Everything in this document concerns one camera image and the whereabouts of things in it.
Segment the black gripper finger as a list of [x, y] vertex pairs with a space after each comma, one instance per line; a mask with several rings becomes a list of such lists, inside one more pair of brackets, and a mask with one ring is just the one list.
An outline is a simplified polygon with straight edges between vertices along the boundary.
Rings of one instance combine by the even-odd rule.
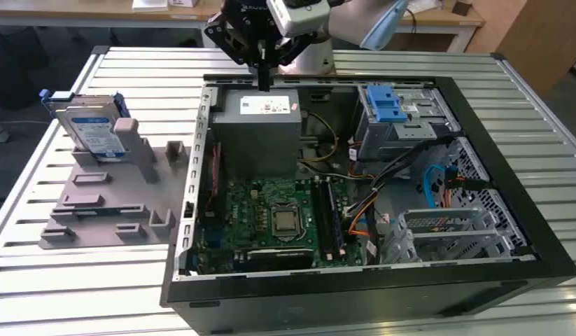
[[313, 34], [305, 34], [289, 39], [281, 44], [281, 39], [273, 38], [265, 41], [265, 91], [270, 91], [274, 84], [275, 70], [279, 66], [293, 63], [307, 46], [313, 43]]
[[258, 78], [258, 89], [265, 91], [265, 66], [263, 57], [261, 53], [259, 42], [247, 42], [246, 44], [230, 43], [226, 40], [227, 30], [231, 26], [226, 24], [226, 20], [222, 13], [218, 13], [207, 22], [204, 28], [206, 36], [230, 56], [237, 64], [247, 64], [251, 72]]

